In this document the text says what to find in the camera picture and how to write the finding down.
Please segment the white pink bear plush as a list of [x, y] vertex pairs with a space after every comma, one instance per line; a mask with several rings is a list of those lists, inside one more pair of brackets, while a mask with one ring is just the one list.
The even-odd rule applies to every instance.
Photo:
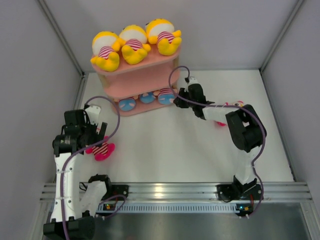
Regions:
[[[245, 105], [245, 103], [241, 100], [239, 101], [235, 101], [235, 102], [225, 102], [224, 105], [226, 106], [239, 106], [239, 107], [243, 107]], [[225, 127], [227, 126], [226, 123], [223, 122], [219, 122], [219, 121], [215, 121], [215, 123], [221, 127]]]
[[105, 141], [100, 147], [94, 146], [85, 150], [87, 155], [93, 155], [97, 162], [106, 160], [116, 149], [114, 143], [108, 143]]

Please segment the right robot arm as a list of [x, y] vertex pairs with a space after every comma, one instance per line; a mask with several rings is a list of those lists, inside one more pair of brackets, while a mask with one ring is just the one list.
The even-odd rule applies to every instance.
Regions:
[[202, 120], [220, 122], [228, 127], [232, 143], [238, 150], [237, 167], [232, 183], [217, 185], [218, 199], [224, 202], [261, 199], [263, 187], [258, 183], [252, 162], [260, 154], [267, 131], [254, 108], [250, 104], [215, 106], [206, 99], [199, 83], [180, 88], [173, 102], [181, 109], [191, 108]]

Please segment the yellow frog plush toy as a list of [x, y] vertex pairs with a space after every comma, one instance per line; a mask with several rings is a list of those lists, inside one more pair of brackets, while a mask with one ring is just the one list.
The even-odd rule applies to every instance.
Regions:
[[148, 42], [156, 45], [163, 56], [175, 54], [182, 43], [181, 30], [175, 30], [174, 25], [164, 18], [156, 18], [147, 23], [145, 32]]

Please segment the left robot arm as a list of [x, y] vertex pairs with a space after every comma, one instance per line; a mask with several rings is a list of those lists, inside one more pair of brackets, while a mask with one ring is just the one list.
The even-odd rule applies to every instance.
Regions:
[[50, 221], [43, 234], [51, 240], [91, 240], [95, 234], [95, 213], [102, 200], [113, 194], [110, 178], [96, 174], [89, 178], [80, 196], [80, 168], [85, 149], [101, 143], [107, 123], [98, 128], [99, 106], [69, 110], [64, 113], [62, 133], [52, 142], [56, 165], [56, 189]]

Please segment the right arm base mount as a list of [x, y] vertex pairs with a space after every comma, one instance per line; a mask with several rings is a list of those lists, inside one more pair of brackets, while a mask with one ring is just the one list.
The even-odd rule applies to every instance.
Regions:
[[216, 187], [217, 197], [220, 201], [231, 202], [235, 200], [259, 200], [262, 195], [262, 188], [260, 184], [245, 184], [236, 185], [219, 184]]

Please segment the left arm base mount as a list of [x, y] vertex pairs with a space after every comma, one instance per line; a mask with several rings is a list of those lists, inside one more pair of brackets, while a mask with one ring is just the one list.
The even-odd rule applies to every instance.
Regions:
[[106, 187], [106, 194], [102, 197], [102, 201], [114, 197], [116, 195], [124, 195], [128, 196], [129, 193], [129, 185], [127, 184], [111, 184]]

